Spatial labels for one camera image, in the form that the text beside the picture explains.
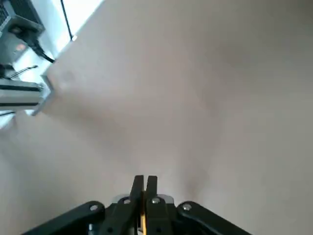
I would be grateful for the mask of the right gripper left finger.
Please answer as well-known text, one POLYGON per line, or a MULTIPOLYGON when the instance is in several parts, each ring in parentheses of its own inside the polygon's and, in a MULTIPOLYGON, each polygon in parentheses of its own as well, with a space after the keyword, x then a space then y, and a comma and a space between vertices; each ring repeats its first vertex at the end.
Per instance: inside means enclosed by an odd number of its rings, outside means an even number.
POLYGON ((125 235, 137 227, 143 193, 143 176, 134 177, 131 192, 108 207, 88 201, 41 225, 25 235, 125 235))

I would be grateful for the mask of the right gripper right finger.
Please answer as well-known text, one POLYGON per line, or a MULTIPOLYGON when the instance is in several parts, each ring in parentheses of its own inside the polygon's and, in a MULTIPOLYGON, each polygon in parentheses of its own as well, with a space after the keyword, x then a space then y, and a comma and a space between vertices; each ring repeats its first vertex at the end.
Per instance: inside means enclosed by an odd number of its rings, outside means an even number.
POLYGON ((157 176, 146 187, 148 235, 248 235, 249 232, 193 201, 176 206, 172 197, 157 193, 157 176))

